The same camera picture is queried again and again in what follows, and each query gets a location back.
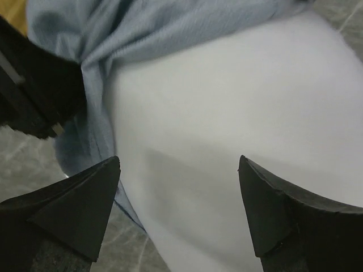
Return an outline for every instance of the crumpled fabric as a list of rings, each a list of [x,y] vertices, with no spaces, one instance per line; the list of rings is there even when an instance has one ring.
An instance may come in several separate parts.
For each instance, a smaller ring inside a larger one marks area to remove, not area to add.
[[[29,0],[28,37],[39,47],[81,64],[87,109],[65,125],[56,156],[72,176],[115,155],[103,106],[115,60],[141,62],[291,16],[313,0]],[[142,227],[121,181],[115,202]]]

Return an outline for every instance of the gray floor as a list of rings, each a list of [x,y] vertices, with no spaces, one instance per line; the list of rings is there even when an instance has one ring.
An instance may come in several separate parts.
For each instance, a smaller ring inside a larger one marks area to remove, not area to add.
[[[338,29],[363,60],[363,0],[317,0],[316,10]],[[0,201],[63,179],[50,141],[0,130]],[[113,208],[92,272],[162,272],[168,268],[153,243]]]

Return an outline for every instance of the gray-blue fabric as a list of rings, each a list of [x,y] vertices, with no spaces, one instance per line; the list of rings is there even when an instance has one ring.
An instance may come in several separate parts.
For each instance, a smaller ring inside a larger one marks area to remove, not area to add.
[[[82,67],[87,109],[65,125],[65,132],[55,142],[64,172],[72,176],[115,155],[112,126],[103,106],[105,82],[115,60],[131,63],[165,56],[296,14],[312,1],[28,1],[29,39]],[[115,201],[142,228],[121,182]]]

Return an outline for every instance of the marble floor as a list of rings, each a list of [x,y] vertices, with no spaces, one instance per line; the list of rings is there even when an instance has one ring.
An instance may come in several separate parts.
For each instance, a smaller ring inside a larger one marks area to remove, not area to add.
[[[316,0],[315,9],[343,34],[363,60],[363,0]],[[0,130],[0,201],[63,179],[50,141]],[[92,272],[163,272],[153,242],[114,207]]]

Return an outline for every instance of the white surface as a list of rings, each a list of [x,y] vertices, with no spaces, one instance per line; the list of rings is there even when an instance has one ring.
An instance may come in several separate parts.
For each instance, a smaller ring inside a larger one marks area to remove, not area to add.
[[[312,12],[156,61],[116,65],[106,93],[121,178],[173,272],[261,271],[243,154],[363,206],[363,67]]]

